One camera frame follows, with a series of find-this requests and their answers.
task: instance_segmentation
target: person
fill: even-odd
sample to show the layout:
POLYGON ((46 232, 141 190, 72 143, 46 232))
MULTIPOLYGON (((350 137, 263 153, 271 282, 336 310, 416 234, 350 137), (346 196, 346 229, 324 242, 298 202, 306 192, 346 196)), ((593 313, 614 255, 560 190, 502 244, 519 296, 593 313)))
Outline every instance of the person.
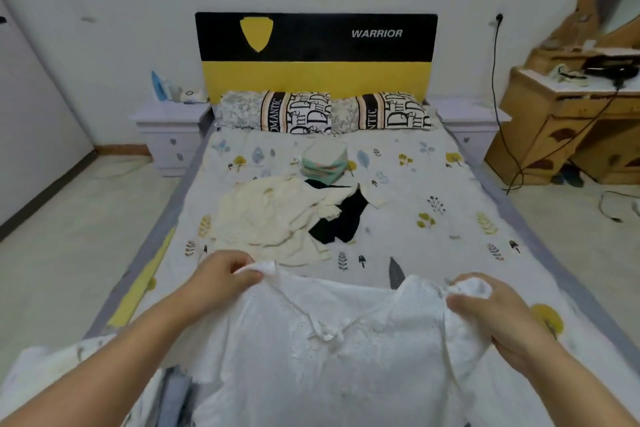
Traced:
MULTIPOLYGON (((207 257, 175 292, 148 309, 94 355, 5 418, 0 427, 118 427, 180 333, 258 284, 244 252, 207 257)), ((484 274, 488 299, 447 297, 447 305, 479 322, 507 363, 538 393, 557 427, 638 427, 636 420, 587 368, 532 315, 507 284, 484 274)))

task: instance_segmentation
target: baseboard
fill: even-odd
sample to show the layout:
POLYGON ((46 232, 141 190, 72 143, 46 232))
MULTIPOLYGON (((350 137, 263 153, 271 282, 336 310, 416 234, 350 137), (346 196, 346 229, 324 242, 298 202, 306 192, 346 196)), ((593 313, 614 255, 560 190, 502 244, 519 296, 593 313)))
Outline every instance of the baseboard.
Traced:
POLYGON ((62 177, 53 181, 45 190, 25 204, 17 213, 0 225, 0 241, 8 237, 16 228, 27 221, 31 215, 42 208, 53 196, 84 171, 89 164, 98 158, 95 151, 85 155, 80 162, 69 169, 62 177))
POLYGON ((146 144, 110 144, 97 145, 98 155, 148 155, 151 156, 146 144))

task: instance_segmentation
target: black and yellow headboard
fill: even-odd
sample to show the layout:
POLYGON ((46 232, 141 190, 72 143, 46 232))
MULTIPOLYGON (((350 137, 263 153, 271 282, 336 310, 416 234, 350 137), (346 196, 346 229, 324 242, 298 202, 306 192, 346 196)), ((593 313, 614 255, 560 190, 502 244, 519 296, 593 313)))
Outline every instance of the black and yellow headboard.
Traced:
POLYGON ((229 90, 406 91, 420 101, 437 24, 435 14, 196 14, 212 103, 229 90))

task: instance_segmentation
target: person's left hand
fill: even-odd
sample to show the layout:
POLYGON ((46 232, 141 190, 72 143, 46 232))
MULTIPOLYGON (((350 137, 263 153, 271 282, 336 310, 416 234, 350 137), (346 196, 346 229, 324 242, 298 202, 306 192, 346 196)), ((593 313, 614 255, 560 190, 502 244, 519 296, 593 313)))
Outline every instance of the person's left hand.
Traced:
POLYGON ((188 281, 173 293, 188 321, 197 321, 258 284, 262 274, 256 270, 234 273, 252 263, 251 256, 239 250, 219 250, 200 262, 188 281))

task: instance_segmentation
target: pillowcase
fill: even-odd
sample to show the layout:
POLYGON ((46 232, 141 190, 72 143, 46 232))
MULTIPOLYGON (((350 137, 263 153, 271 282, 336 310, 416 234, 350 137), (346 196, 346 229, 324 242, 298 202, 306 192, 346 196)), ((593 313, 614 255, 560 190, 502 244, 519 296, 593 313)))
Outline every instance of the pillowcase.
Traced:
POLYGON ((426 109, 410 93, 368 93, 331 103, 333 133, 384 128, 431 130, 426 109))
POLYGON ((220 100, 222 125, 282 133, 331 133, 328 93, 228 91, 220 100))

